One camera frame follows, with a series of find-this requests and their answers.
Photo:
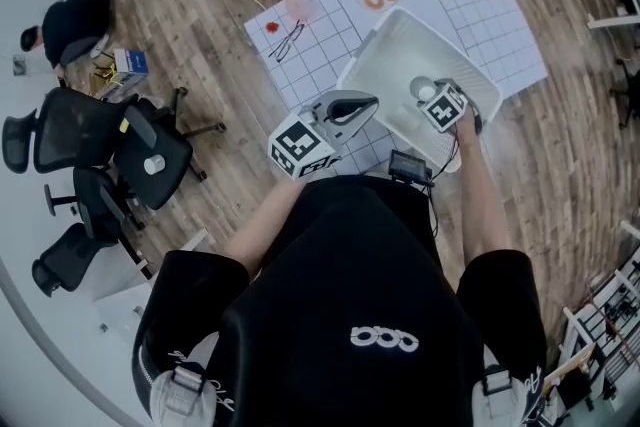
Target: white basket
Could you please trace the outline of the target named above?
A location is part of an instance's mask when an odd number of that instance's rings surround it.
[[[377,96],[376,119],[442,168],[451,157],[454,138],[439,133],[417,109],[409,84],[420,75],[453,79],[476,103],[485,124],[502,104],[502,94],[489,77],[437,31],[401,7],[390,9],[371,29],[340,74],[337,87]],[[446,171],[459,167],[458,154]]]

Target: person wearing black shirt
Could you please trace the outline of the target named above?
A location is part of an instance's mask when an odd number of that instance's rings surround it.
[[[64,68],[89,52],[107,33],[109,0],[65,0],[53,4],[42,26],[34,25],[20,36],[20,47],[29,52],[44,44],[44,53],[58,78]]]
[[[201,425],[175,423],[185,413],[159,384],[195,361],[215,389],[198,410],[206,425],[471,426],[485,345],[524,383],[529,415],[546,355],[531,262],[513,247],[470,112],[457,134],[457,292],[419,190],[283,179],[221,254],[167,254],[132,359],[154,424]]]

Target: forearm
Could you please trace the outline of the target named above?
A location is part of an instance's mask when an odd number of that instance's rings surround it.
[[[306,184],[305,179],[281,179],[246,224],[231,237],[223,254],[244,265],[251,277],[255,276]]]
[[[462,158],[462,245],[465,265],[481,254],[511,249],[504,206],[477,137],[460,144]]]

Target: black sleeve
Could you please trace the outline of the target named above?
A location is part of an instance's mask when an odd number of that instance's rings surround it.
[[[529,257],[501,250],[475,258],[457,295],[498,362],[539,394],[547,343]]]
[[[202,339],[218,330],[224,310],[249,286],[242,264],[209,253],[172,251],[153,286],[134,351],[144,343],[162,372],[174,368]]]

